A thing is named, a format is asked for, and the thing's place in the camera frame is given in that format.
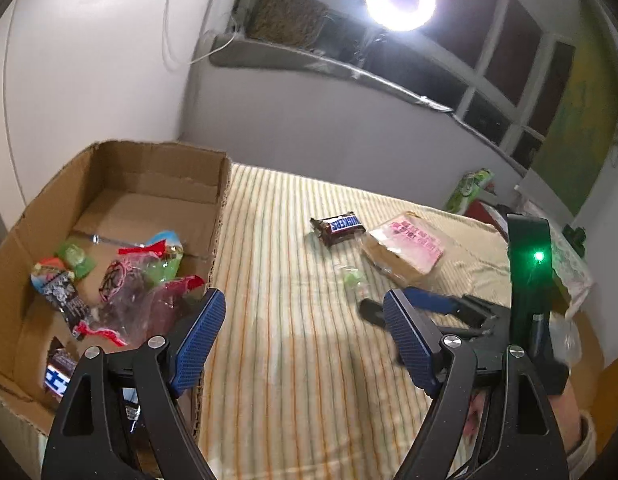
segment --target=cardboard box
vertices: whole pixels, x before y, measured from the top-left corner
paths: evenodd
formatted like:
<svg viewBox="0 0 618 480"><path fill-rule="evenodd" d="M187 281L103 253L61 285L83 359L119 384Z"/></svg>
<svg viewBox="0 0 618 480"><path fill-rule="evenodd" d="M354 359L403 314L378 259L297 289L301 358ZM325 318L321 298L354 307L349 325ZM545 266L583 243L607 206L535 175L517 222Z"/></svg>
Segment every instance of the cardboard box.
<svg viewBox="0 0 618 480"><path fill-rule="evenodd" d="M185 252L179 276L209 281L229 171L225 153L185 144L94 144L54 176L1 244L0 437L30 476L39 477L38 434L49 434L57 406L42 387L51 339L56 336L77 355L93 344L115 350L100 337L75 341L60 313L30 284L32 265L75 236L98 263L77 288L87 303L97 303L118 242L139 244L173 230ZM93 235L100 236L99 244L92 243ZM199 394L198 388L180 403L194 434Z"/></svg>

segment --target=white wall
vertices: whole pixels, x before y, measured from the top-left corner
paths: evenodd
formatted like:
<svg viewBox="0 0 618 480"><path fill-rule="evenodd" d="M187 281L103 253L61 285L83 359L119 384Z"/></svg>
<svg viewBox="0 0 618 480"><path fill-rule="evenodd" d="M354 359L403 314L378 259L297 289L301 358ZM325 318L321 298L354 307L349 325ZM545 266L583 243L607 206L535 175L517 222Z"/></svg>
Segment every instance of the white wall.
<svg viewBox="0 0 618 480"><path fill-rule="evenodd" d="M354 82L207 62L198 69L183 139L238 162L435 207L465 171L495 171L502 196L520 179L451 117Z"/></svg>
<svg viewBox="0 0 618 480"><path fill-rule="evenodd" d="M207 3L171 0L169 37L179 59L191 58ZM0 25L0 85L6 99L3 104L0 90L0 158L10 160L8 132L22 188L18 200L14 174L0 168L0 211L7 226L23 201L35 197L88 144L178 136L189 70L163 59L164 4L16 1L6 50L8 18Z"/></svg>
<svg viewBox="0 0 618 480"><path fill-rule="evenodd" d="M574 222L587 233L585 260L596 284L583 309L598 336L606 365L618 357L618 162L613 168L613 157L610 153Z"/></svg>

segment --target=table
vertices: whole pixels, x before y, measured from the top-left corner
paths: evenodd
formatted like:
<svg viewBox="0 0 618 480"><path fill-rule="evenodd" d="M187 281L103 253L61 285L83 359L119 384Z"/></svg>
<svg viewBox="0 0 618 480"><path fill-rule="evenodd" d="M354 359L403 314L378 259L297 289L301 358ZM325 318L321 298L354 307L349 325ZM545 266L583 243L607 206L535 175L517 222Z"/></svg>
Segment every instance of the table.
<svg viewBox="0 0 618 480"><path fill-rule="evenodd" d="M310 217L349 210L367 227L416 212L454 240L425 288L510 302L506 244L493 227L234 164L212 275L227 318L205 368L199 437L220 480L389 479L422 424L428 397L394 363L391 336L357 316L341 269L361 269L375 300L395 285L355 240L328 250L311 232ZM454 466L467 451L462 442Z"/></svg>

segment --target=sleeve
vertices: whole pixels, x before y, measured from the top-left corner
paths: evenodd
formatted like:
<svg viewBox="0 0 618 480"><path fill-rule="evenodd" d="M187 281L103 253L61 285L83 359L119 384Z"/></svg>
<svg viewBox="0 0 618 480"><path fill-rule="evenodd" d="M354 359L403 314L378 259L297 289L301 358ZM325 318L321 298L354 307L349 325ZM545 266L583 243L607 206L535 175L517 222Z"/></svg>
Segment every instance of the sleeve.
<svg viewBox="0 0 618 480"><path fill-rule="evenodd" d="M580 412L580 427L582 440L567 455L570 480L578 480L596 460L596 429L589 413Z"/></svg>

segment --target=metal screw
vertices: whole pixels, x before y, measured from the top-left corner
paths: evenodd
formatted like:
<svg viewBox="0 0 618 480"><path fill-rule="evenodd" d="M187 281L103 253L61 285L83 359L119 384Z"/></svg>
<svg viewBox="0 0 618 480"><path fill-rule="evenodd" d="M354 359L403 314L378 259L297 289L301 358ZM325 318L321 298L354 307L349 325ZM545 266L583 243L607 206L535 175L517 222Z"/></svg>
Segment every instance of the metal screw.
<svg viewBox="0 0 618 480"><path fill-rule="evenodd" d="M462 344L462 341L457 335L446 335L442 338L442 342L449 348L458 348Z"/></svg>
<svg viewBox="0 0 618 480"><path fill-rule="evenodd" d="M84 351L84 356L87 359L93 359L99 354L100 354L100 348L98 348L97 346L90 346Z"/></svg>
<svg viewBox="0 0 618 480"><path fill-rule="evenodd" d="M151 339L149 339L147 345L149 345L151 348L160 348L162 345L164 345L164 337L161 335L155 335Z"/></svg>
<svg viewBox="0 0 618 480"><path fill-rule="evenodd" d="M525 354L525 351L517 345L510 346L510 354L512 354L516 359L522 357Z"/></svg>

